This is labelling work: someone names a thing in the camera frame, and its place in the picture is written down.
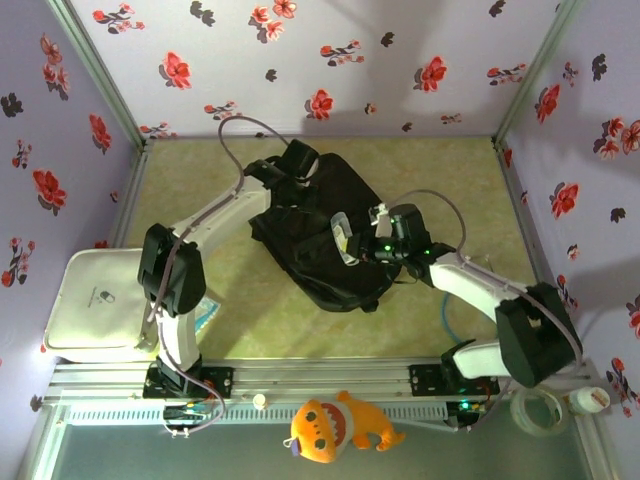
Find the cable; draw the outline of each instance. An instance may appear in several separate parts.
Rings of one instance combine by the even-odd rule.
[[[442,320],[442,326],[449,334],[451,339],[456,342],[456,344],[459,344],[462,343],[462,340],[453,332],[453,330],[451,330],[451,327],[449,326],[449,322],[447,320],[447,303],[449,302],[449,297],[451,297],[451,294],[449,292],[445,292],[444,298],[442,299],[442,305],[440,307],[440,320]]]
[[[462,268],[463,269],[468,268],[469,270],[473,270],[477,275],[484,277],[487,283],[493,284],[494,286],[499,288],[505,288],[511,293],[521,296],[531,305],[536,307],[549,320],[551,320],[551,322],[555,325],[555,327],[558,330],[560,330],[560,332],[564,335],[565,339],[567,340],[567,342],[569,342],[569,345],[573,350],[573,355],[575,357],[575,364],[573,368],[568,372],[568,375],[577,374],[580,368],[582,368],[582,351],[580,349],[580,346],[576,342],[575,338],[573,338],[573,335],[571,335],[569,330],[562,324],[562,322],[553,313],[551,313],[544,305],[538,302],[535,298],[533,298],[527,292],[524,292],[521,289],[511,285],[508,281],[504,281],[503,279],[501,279],[495,274],[492,274],[484,271],[483,269],[480,269],[479,267],[475,266],[473,263],[471,263],[469,260],[463,257],[462,247],[467,241],[467,226],[464,222],[464,218],[462,217],[462,213],[460,212],[460,209],[458,209],[458,207],[451,200],[449,200],[448,197],[446,197],[442,193],[437,192],[435,190],[421,188],[421,189],[411,190],[410,192],[407,192],[401,195],[400,197],[396,198],[394,201],[390,203],[390,208],[397,205],[400,201],[404,200],[405,198],[411,195],[414,195],[416,193],[427,193],[429,195],[438,197],[453,209],[454,213],[458,217],[458,221],[460,222],[460,228],[462,230],[460,243],[458,243],[458,247],[456,248],[456,256],[458,258],[458,261],[461,263]],[[487,412],[473,426],[467,427],[467,431],[470,432],[478,428],[478,426],[482,425],[482,423],[486,421],[486,419],[491,415],[492,411],[494,410],[493,405],[496,405],[506,395],[507,391],[509,390],[509,386],[511,385],[511,381],[512,379],[507,380],[507,383],[505,384],[504,388],[500,391],[498,396],[495,398],[492,406],[488,407]]]
[[[220,409],[220,412],[218,413],[218,415],[212,416],[211,419],[209,419],[208,421],[206,421],[206,422],[204,422],[204,423],[202,423],[200,425],[196,425],[195,427],[191,427],[189,429],[185,428],[184,431],[182,432],[182,435],[184,435],[184,436],[188,436],[189,433],[191,433],[191,432],[197,432],[199,430],[203,430],[204,428],[206,428],[206,427],[212,425],[213,423],[217,422],[218,420],[220,420],[222,418],[222,416],[224,416],[224,414],[226,413],[226,405],[224,403],[224,399],[222,398],[222,395],[220,395],[217,392],[217,390],[215,390],[215,388],[210,387],[209,385],[201,382],[197,378],[195,378],[192,375],[189,375],[187,372],[183,371],[180,368],[180,366],[177,364],[177,362],[173,359],[173,357],[171,356],[171,354],[167,350],[167,345],[166,345],[164,334],[163,334],[162,320],[161,320],[162,317],[161,317],[161,314],[160,314],[160,309],[162,308],[162,301],[164,300],[164,296],[165,296],[166,291],[167,291],[167,284],[169,283],[169,277],[170,277],[170,274],[171,274],[171,269],[172,269],[173,264],[175,262],[175,258],[176,258],[176,255],[178,253],[178,250],[180,249],[180,246],[184,242],[184,239],[194,229],[196,229],[207,217],[209,217],[211,214],[215,213],[216,211],[220,210],[222,207],[227,205],[229,202],[231,202],[238,195],[240,190],[242,190],[242,187],[244,187],[245,178],[244,178],[244,169],[242,168],[242,164],[237,159],[237,157],[233,154],[233,152],[231,152],[231,150],[227,146],[227,144],[226,144],[226,142],[224,140],[223,134],[222,134],[224,126],[228,122],[234,121],[234,120],[244,120],[244,121],[247,121],[247,122],[252,122],[252,123],[255,123],[257,125],[260,125],[262,128],[265,128],[265,129],[269,130],[271,133],[273,133],[278,138],[280,138],[280,140],[282,140],[285,143],[285,145],[289,145],[289,142],[287,142],[287,140],[282,135],[280,135],[278,132],[276,132],[274,129],[272,129],[271,127],[269,127],[265,123],[262,123],[261,121],[256,120],[254,118],[245,117],[245,116],[235,116],[235,117],[228,117],[228,118],[225,118],[224,120],[222,120],[222,122],[220,122],[220,125],[218,126],[218,140],[220,141],[220,145],[222,145],[222,148],[224,149],[226,154],[229,156],[231,161],[234,163],[234,165],[238,169],[238,182],[237,182],[236,186],[234,188],[232,188],[230,193],[225,198],[220,200],[220,202],[216,203],[211,208],[207,209],[199,217],[197,217],[195,220],[193,220],[193,222],[191,222],[191,224],[189,224],[189,226],[187,228],[185,228],[184,232],[182,232],[180,234],[178,239],[174,242],[173,247],[169,251],[169,256],[167,257],[167,263],[165,264],[164,272],[162,274],[162,280],[160,281],[160,288],[158,289],[158,294],[156,295],[156,301],[153,304],[153,308],[151,309],[151,312],[149,313],[149,317],[147,318],[147,321],[148,322],[154,322],[154,321],[158,322],[158,337],[160,339],[160,345],[161,345],[162,349],[164,350],[164,352],[166,353],[167,359],[169,360],[169,363],[170,363],[171,367],[178,373],[178,375],[180,375],[182,378],[184,378],[188,382],[191,382],[194,385],[197,385],[200,388],[202,388],[202,389],[206,390],[207,392],[211,393],[212,395],[214,395],[220,401],[220,405],[222,407]],[[165,428],[168,431],[170,431],[173,435],[178,434],[178,432],[176,430],[170,430],[166,425],[165,425]]]

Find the floral wallpaper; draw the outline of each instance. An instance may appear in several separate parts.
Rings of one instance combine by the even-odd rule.
[[[242,114],[287,134],[493,134],[559,1],[70,3],[140,132],[161,138]]]
[[[107,246],[134,152],[45,2],[3,4],[0,43],[11,45],[0,70],[4,480],[17,476],[51,378],[42,336],[64,269],[78,250]]]
[[[609,385],[605,417],[625,479],[640,471],[640,51],[629,48],[638,15],[637,0],[586,2],[504,155],[526,193],[518,208],[535,232],[533,251]]]

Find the orange plush toy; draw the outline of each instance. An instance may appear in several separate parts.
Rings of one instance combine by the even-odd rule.
[[[384,452],[404,440],[378,407],[356,400],[343,391],[337,401],[309,400],[296,413],[291,423],[291,438],[284,445],[294,456],[319,463],[331,463],[344,450],[347,442],[360,449],[371,447],[367,434],[380,437],[376,450]]]

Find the beige floor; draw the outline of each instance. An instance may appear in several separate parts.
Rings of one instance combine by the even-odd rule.
[[[468,225],[467,255],[504,276],[533,281],[524,243],[488,138],[308,139],[343,156],[383,200],[415,188],[448,195]],[[247,164],[282,153],[275,139],[229,142]],[[155,222],[170,225],[203,207],[235,181],[216,140],[156,142],[130,230],[140,246]],[[460,228],[436,198],[414,197],[432,238],[457,245]],[[394,286],[378,311],[321,311],[251,240],[248,225],[206,259],[207,284],[222,308],[200,338],[206,358],[438,356],[453,346],[440,323],[442,292],[418,283]],[[461,338],[492,338],[495,326],[454,298],[450,324]]]

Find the black backpack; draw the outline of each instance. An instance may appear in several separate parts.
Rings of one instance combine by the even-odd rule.
[[[361,231],[370,226],[369,209],[378,205],[380,198],[333,153],[318,158],[309,184],[317,187],[313,208],[271,207],[249,222],[252,237],[267,247],[280,267],[321,309],[374,312],[401,267],[363,262],[347,266],[333,238],[331,218],[344,212],[352,230]]]

